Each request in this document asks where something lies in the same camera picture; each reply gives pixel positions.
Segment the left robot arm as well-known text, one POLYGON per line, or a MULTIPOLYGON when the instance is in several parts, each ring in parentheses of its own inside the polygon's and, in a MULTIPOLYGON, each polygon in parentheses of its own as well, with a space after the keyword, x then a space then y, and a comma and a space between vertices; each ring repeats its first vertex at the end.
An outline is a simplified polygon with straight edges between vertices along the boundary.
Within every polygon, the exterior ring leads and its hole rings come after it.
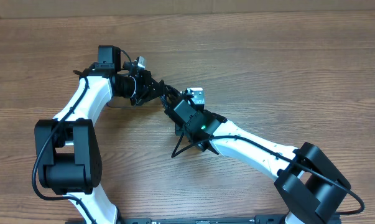
POLYGON ((100 45, 98 59, 84 71, 76 70, 79 86, 61 112, 35 125, 37 158, 32 169, 32 188, 46 201, 70 201, 84 223, 123 223, 119 208, 101 185, 102 160, 95 124, 113 97, 142 105, 165 93, 146 70, 146 60, 121 57, 126 52, 100 45))

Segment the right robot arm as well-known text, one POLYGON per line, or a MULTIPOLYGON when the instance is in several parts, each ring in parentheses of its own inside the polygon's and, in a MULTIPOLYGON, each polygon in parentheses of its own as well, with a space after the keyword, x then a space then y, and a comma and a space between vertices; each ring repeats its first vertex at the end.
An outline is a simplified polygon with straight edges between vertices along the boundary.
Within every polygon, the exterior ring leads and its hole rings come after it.
POLYGON ((272 179, 289 209, 286 223, 329 223, 337 215, 351 186, 319 147, 265 140, 187 100, 164 108, 176 134, 192 147, 238 159, 272 179))

